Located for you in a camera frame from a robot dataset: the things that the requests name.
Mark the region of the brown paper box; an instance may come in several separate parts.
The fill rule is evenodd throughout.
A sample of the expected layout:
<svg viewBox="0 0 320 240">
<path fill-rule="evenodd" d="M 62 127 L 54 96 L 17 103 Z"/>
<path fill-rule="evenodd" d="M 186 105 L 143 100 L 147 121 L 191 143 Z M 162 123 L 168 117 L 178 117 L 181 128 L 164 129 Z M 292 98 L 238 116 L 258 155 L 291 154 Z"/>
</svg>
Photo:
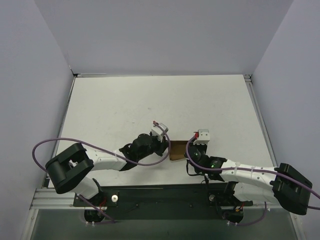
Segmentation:
<svg viewBox="0 0 320 240">
<path fill-rule="evenodd" d="M 187 140 L 171 140 L 169 159 L 171 161 L 178 161 L 185 158 Z"/>
</svg>

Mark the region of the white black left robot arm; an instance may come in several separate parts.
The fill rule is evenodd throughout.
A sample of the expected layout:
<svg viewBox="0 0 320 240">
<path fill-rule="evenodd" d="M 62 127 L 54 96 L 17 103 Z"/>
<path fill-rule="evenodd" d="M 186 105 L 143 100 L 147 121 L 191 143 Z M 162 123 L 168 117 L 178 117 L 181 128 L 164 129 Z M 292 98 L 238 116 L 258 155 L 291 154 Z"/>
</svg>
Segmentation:
<svg viewBox="0 0 320 240">
<path fill-rule="evenodd" d="M 154 166 L 163 162 L 170 141 L 163 133 L 140 134 L 132 143 L 120 148 L 122 155 L 74 143 L 45 164 L 45 169 L 57 194 L 74 192 L 80 194 L 92 206 L 101 203 L 103 194 L 97 180 L 87 177 L 91 171 L 113 170 L 124 172 L 136 166 Z M 162 157 L 155 163 L 140 163 L 152 154 Z"/>
</svg>

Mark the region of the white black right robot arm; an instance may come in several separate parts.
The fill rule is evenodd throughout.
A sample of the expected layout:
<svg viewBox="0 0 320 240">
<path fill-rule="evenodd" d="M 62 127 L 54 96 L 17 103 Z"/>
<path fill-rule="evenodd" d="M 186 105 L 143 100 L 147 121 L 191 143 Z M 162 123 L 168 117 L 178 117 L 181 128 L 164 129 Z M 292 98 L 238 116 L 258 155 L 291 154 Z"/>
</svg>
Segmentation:
<svg viewBox="0 0 320 240">
<path fill-rule="evenodd" d="M 223 157 L 208 156 L 206 150 L 207 145 L 190 140 L 184 155 L 198 175 L 230 183 L 231 193 L 238 201 L 275 203 L 296 215 L 307 214 L 313 185 L 290 164 L 250 166 Z"/>
</svg>

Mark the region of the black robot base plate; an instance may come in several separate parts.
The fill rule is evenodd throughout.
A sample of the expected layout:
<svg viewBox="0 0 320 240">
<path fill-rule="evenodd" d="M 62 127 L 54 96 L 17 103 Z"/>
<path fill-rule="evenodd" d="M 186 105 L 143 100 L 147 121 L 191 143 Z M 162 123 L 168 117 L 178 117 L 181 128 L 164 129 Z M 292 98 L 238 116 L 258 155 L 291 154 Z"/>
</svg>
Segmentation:
<svg viewBox="0 0 320 240">
<path fill-rule="evenodd" d="M 251 200 L 234 196 L 235 183 L 191 183 L 141 186 L 105 186 L 90 200 L 117 222 L 128 220 L 241 221 Z"/>
</svg>

